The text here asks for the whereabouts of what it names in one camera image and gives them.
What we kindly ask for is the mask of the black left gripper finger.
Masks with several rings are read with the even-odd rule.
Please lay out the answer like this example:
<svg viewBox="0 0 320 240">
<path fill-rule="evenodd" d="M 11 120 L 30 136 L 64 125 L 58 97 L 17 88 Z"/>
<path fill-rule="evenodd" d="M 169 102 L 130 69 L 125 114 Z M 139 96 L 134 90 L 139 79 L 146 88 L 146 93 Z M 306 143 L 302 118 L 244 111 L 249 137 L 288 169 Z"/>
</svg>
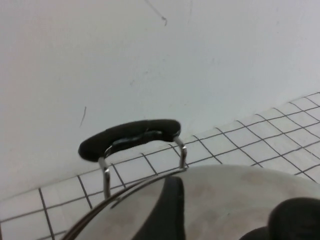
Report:
<svg viewBox="0 0 320 240">
<path fill-rule="evenodd" d="M 184 240 L 185 192 L 180 177 L 165 178 L 160 196 L 139 229 L 140 240 Z"/>
</svg>

